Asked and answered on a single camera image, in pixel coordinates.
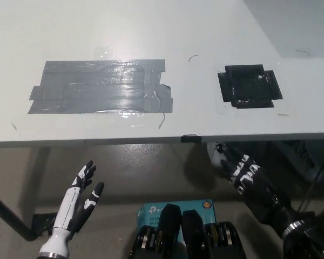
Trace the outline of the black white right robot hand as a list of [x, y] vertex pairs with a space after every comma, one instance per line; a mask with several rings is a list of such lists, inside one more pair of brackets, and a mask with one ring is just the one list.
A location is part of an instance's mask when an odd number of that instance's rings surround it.
[[223, 152], [222, 166], [226, 177], [243, 197], [255, 218], [282, 233], [289, 225], [301, 221], [300, 213], [291, 206], [290, 198], [274, 184], [249, 155], [236, 150]]

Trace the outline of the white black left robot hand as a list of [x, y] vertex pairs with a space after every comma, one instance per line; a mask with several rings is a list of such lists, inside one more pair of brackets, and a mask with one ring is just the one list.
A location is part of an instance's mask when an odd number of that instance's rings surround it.
[[92, 214], [104, 189], [104, 183], [99, 182], [84, 204], [82, 206], [79, 205], [80, 196], [84, 189], [91, 184], [91, 178], [95, 170], [96, 166], [93, 165], [91, 160], [78, 172], [64, 195], [53, 229], [63, 229], [71, 235], [81, 230]]

